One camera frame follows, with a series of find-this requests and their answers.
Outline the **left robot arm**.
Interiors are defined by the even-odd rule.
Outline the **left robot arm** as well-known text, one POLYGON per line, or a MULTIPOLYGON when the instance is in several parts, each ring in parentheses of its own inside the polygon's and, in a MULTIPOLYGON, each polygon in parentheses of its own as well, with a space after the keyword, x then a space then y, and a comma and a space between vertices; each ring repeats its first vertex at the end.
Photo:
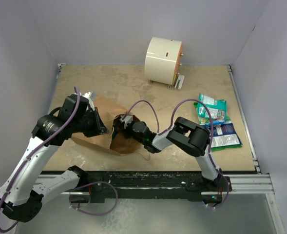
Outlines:
POLYGON ((94 92, 80 97, 69 95, 61 107, 38 119, 24 155, 0 187, 0 210, 9 219, 28 222, 62 192, 86 189, 88 174, 78 166, 40 185, 35 182, 51 156, 72 134, 95 137, 109 132, 94 106, 95 98, 94 92))

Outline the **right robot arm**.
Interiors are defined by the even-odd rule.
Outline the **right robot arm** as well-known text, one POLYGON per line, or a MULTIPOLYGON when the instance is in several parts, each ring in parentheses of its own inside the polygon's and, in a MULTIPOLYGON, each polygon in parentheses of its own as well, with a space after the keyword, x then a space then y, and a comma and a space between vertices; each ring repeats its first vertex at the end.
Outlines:
POLYGON ((140 143, 149 153, 162 152, 171 145, 177 146, 183 152, 195 157, 201 169, 205 187, 215 191, 226 185, 225 191, 230 191, 230 183, 223 175, 211 153, 211 137, 207 128, 183 117, 178 117, 174 124, 162 133, 152 132, 143 121, 135 121, 133 116, 121 116, 115 122, 119 131, 127 138, 140 143))

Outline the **brown paper bag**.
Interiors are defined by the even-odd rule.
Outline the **brown paper bag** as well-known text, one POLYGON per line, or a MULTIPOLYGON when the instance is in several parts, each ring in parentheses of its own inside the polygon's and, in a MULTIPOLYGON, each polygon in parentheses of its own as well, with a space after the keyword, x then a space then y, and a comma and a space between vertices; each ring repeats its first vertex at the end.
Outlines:
POLYGON ((118 117, 126 113, 126 108, 100 95, 96 97, 94 105, 109 132, 96 137, 86 137, 82 133, 76 133, 72 135, 72 141, 80 146, 116 156, 136 153, 143 148, 141 143, 133 138, 126 138, 122 131, 114 126, 118 117))

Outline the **teal candy bag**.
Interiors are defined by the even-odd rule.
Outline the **teal candy bag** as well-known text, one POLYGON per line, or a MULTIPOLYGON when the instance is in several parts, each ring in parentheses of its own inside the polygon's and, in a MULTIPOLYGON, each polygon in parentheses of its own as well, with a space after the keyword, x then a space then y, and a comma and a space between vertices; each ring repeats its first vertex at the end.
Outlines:
MULTIPOLYGON (((199 101, 206 105, 212 119, 225 120, 227 112, 227 102, 225 100, 214 99, 209 96, 199 94, 199 101)), ((197 114, 199 117, 209 118, 208 112, 201 103, 197 103, 197 114)))

